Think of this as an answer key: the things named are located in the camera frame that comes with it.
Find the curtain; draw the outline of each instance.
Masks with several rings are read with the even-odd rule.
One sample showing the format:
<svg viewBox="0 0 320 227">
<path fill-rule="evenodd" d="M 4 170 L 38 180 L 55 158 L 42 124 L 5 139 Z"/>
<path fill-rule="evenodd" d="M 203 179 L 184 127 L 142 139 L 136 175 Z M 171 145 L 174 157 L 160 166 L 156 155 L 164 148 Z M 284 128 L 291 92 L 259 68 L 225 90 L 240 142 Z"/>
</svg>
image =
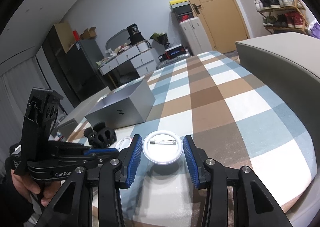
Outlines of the curtain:
<svg viewBox="0 0 320 227">
<path fill-rule="evenodd" d="M 23 116 L 33 87 L 49 88 L 35 57 L 0 75 L 0 168 L 21 139 Z"/>
</svg>

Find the wooden door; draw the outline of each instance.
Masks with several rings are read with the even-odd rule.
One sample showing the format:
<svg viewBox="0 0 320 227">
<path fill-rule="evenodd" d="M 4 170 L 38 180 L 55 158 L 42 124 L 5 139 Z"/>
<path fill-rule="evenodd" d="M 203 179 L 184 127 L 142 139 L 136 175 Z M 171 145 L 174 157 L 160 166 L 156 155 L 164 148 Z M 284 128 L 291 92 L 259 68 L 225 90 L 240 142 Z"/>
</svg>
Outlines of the wooden door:
<svg viewBox="0 0 320 227">
<path fill-rule="evenodd" d="M 234 0 L 189 0 L 201 6 L 198 13 L 213 49 L 221 53 L 236 50 L 235 41 L 247 39 L 246 27 Z"/>
</svg>

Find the door handle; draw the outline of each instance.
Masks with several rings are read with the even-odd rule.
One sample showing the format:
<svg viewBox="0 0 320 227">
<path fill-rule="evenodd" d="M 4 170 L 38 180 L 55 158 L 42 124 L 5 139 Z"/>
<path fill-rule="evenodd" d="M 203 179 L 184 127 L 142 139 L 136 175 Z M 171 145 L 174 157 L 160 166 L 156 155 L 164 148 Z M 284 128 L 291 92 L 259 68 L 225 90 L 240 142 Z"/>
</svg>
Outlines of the door handle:
<svg viewBox="0 0 320 227">
<path fill-rule="evenodd" d="M 196 4 L 192 4 L 194 10 L 196 11 L 196 14 L 200 14 L 198 8 L 202 7 L 202 5 L 196 5 Z"/>
</svg>

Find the human hand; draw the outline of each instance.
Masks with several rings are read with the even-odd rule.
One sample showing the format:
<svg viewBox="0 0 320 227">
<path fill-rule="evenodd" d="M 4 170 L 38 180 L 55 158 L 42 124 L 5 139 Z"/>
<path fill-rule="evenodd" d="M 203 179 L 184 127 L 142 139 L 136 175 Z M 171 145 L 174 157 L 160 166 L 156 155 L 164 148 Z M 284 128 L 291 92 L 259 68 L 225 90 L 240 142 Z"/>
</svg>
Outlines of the human hand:
<svg viewBox="0 0 320 227">
<path fill-rule="evenodd" d="M 31 202 L 29 191 L 34 194 L 40 193 L 39 185 L 31 178 L 29 174 L 26 174 L 24 176 L 19 176 L 14 174 L 14 170 L 11 170 L 11 177 L 12 177 L 12 182 L 15 189 L 18 191 L 19 194 L 21 194 L 29 202 Z M 43 206 L 46 207 L 49 204 L 52 197 L 58 191 L 60 186 L 61 186 L 61 182 L 57 181 L 57 182 L 50 183 L 49 186 L 46 186 L 44 188 L 44 192 L 43 192 L 44 197 L 41 199 L 41 204 Z"/>
</svg>

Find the red shoe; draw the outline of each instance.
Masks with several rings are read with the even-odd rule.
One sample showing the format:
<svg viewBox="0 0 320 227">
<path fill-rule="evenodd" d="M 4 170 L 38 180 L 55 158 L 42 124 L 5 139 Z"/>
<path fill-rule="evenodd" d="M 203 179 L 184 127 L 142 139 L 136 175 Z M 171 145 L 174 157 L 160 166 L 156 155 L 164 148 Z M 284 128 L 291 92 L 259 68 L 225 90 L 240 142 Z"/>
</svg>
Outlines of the red shoe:
<svg viewBox="0 0 320 227">
<path fill-rule="evenodd" d="M 285 17 L 287 18 L 287 23 L 289 28 L 294 28 L 294 21 L 292 18 L 292 13 L 285 14 Z"/>
<path fill-rule="evenodd" d="M 297 29 L 303 29 L 303 17 L 298 12 L 291 12 L 291 17 L 294 22 L 294 27 Z"/>
</svg>

